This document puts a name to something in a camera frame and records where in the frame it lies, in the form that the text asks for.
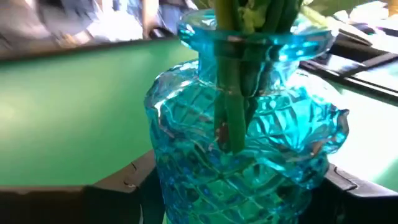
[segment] green felt surface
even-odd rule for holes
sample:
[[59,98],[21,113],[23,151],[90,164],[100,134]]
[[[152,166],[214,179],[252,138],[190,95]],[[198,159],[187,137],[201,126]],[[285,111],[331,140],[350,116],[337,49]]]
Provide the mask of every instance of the green felt surface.
[[[195,58],[176,40],[0,63],[0,185],[90,184],[150,149],[143,98]],[[398,108],[349,90],[350,136],[332,163],[398,190]]]

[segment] green stem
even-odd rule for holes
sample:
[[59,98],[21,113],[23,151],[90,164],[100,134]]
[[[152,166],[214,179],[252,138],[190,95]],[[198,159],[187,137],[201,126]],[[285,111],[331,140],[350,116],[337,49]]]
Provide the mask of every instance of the green stem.
[[[218,29],[241,30],[241,20],[238,13],[239,4],[236,0],[217,0],[215,14]],[[246,123],[244,103],[240,90],[239,61],[219,57],[217,59],[218,86],[224,89],[226,122],[228,126],[228,141],[232,152],[238,153],[244,149]],[[222,114],[222,105],[215,106],[215,114]],[[222,118],[215,118],[215,131],[220,130]]]
[[291,4],[294,1],[296,0],[272,0],[268,6],[266,23],[262,31],[269,34],[275,33],[282,17],[285,2],[286,4]]
[[294,20],[296,20],[297,15],[300,12],[303,0],[294,0],[287,3],[288,4],[284,5],[282,13],[283,22],[280,22],[276,30],[276,32],[279,34],[290,32],[290,28],[292,27]]

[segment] vase neck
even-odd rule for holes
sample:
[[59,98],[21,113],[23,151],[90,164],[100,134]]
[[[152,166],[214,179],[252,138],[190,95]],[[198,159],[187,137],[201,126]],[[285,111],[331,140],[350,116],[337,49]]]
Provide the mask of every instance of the vase neck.
[[[298,69],[299,62],[258,62],[229,60],[223,58],[224,62],[239,70],[240,83],[251,87],[241,87],[243,96],[263,95],[275,90],[283,90],[288,84],[289,78]],[[209,57],[208,54],[199,53],[198,77],[201,81],[218,85],[218,88],[225,89],[219,85],[217,76],[218,59]]]

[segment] glass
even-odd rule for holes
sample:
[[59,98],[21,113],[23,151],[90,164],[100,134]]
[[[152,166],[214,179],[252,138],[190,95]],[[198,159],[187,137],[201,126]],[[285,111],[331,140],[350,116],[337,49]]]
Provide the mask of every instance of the glass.
[[[212,10],[187,14],[178,33],[199,59],[160,74],[145,98],[169,223],[296,223],[328,169],[326,155],[348,135],[348,110],[331,103],[338,92],[297,70],[335,33],[301,15],[295,35],[215,28]],[[256,90],[236,95],[217,86],[218,58],[256,68]],[[237,154],[220,144],[222,127],[215,131],[215,104],[226,97],[244,98],[252,112]]]

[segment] flower stem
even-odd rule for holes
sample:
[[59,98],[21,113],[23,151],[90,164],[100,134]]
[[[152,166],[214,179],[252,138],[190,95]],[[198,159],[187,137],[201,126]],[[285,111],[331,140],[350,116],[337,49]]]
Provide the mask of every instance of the flower stem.
[[[215,14],[217,28],[223,30],[241,30],[241,20],[238,13],[239,3],[237,0],[217,0],[215,1]],[[246,135],[246,122],[244,115],[244,101],[241,94],[239,61],[229,58],[217,58],[218,86],[224,92],[224,105],[215,105],[215,130],[221,131],[222,123],[227,123],[228,129],[228,151],[234,154],[244,149],[244,139]],[[220,118],[225,109],[226,118]]]
[[268,34],[273,34],[279,25],[279,21],[282,17],[284,4],[289,4],[292,0],[273,0],[268,6],[266,23],[262,28],[262,31]]

